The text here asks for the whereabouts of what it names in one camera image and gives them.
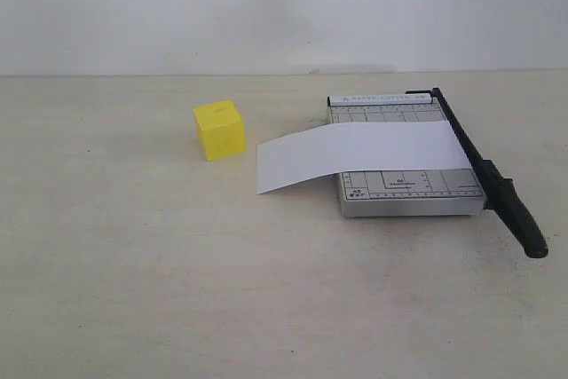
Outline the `white paper strip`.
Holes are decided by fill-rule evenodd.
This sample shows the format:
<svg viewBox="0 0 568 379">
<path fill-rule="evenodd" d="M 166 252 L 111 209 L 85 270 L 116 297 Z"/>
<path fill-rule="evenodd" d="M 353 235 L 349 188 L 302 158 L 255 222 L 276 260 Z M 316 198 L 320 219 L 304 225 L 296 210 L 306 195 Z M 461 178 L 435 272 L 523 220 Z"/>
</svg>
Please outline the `white paper strip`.
<svg viewBox="0 0 568 379">
<path fill-rule="evenodd" d="M 334 123 L 264 142 L 256 153 L 258 194 L 350 171 L 470 167 L 448 121 Z"/>
</svg>

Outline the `grey paper cutter base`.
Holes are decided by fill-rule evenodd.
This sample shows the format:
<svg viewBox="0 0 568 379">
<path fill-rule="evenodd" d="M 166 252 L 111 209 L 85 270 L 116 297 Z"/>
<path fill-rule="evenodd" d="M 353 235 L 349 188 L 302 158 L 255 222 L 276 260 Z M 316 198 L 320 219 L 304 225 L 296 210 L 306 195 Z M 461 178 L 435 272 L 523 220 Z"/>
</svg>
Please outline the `grey paper cutter base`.
<svg viewBox="0 0 568 379">
<path fill-rule="evenodd" d="M 327 99 L 330 123 L 445 119 L 444 108 L 430 91 Z M 347 218 L 473 216 L 485 206 L 485 193 L 472 168 L 348 171 L 335 177 L 341 212 Z"/>
</svg>

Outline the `yellow cube block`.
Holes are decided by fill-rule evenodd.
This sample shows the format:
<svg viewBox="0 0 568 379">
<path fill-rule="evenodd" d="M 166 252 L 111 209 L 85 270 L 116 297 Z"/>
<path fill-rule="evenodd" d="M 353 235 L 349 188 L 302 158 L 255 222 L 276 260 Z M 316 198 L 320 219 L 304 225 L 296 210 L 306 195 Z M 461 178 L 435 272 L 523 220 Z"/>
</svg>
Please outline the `yellow cube block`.
<svg viewBox="0 0 568 379">
<path fill-rule="evenodd" d="M 193 116 L 208 162 L 246 151 L 244 120 L 231 100 L 195 107 Z"/>
</svg>

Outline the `black cutter blade arm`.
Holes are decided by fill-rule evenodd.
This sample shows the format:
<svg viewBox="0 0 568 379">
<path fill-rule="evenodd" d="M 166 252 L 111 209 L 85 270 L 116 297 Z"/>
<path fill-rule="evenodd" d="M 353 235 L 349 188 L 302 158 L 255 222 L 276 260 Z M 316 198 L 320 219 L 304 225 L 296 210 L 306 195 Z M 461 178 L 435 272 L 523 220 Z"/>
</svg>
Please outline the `black cutter blade arm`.
<svg viewBox="0 0 568 379">
<path fill-rule="evenodd" d="M 482 157 L 447 103 L 442 91 L 439 88 L 406 91 L 406 95 L 410 94 L 430 94 L 438 100 L 485 192 L 485 209 L 493 210 L 498 215 L 523 247 L 527 257 L 536 259 L 546 257 L 548 244 L 533 215 L 518 197 L 513 180 L 502 176 L 491 160 Z"/>
</svg>

